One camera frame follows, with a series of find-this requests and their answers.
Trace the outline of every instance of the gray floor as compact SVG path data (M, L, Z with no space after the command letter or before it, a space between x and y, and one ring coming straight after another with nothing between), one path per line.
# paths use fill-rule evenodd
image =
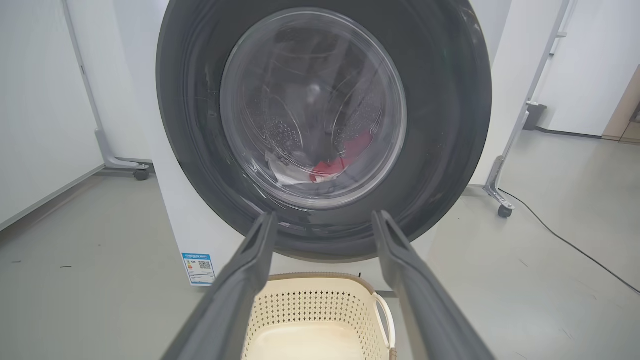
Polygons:
M524 133L501 187L640 286L640 147ZM500 359L637 359L640 296L469 188L428 263ZM151 178L94 177L28 229L0 234L0 359L158 359L203 289L189 286ZM410 359L397 299L399 359Z

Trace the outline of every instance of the empty basket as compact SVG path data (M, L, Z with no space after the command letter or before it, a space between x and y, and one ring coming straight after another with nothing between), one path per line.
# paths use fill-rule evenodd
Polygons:
M255 297L243 359L393 360L395 346L389 307L361 278L284 274L271 276Z

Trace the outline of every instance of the black cable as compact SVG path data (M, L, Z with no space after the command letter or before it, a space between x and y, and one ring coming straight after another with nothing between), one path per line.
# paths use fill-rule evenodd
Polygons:
M640 291L638 291L638 289L634 288L633 286L631 286L631 284L629 284L628 282L624 281L620 276L617 276L613 271L609 270L606 266L604 266L603 264L599 263L596 259L592 258L591 256L587 255L584 251L578 249L574 244L566 241L562 236L556 234L553 230L549 229L549 226L547 226L545 224L544 221L542 221L542 219L536 215L536 213L529 207L529 205L527 205L524 201L518 199L517 197L511 195L510 193L504 191L503 189L498 189L500 191L502 191L503 193L509 195L510 197L516 199L518 202L520 202L522 205L524 205L527 209L529 209L529 211L533 214L533 216L535 216L538 221L540 221L540 223L547 228L547 230L549 230L550 233L552 233L556 238L559 238L560 240L564 241L567 245L569 245L570 247L573 247L575 250L577 250L579 253L581 253L582 255L585 255L587 258L589 258L590 260L592 260L594 263L600 265L601 268L603 268L604 270L606 270L607 272L609 272L611 275L615 276L616 279L620 280L624 285L627 285L631 290L635 291L637 294L640 295Z

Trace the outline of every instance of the round black door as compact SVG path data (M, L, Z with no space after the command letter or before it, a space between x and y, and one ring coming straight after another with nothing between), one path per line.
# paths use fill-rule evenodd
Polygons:
M371 211L414 240L468 184L491 112L466 0L179 0L157 91L191 184L246 234L278 213L276 251L375 256Z

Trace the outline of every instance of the blue and white sticker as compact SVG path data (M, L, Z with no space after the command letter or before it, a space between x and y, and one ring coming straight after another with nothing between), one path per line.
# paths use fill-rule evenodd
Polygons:
M189 274L191 285L211 285L216 279L213 272L213 264L208 254L188 254L182 253L184 266Z

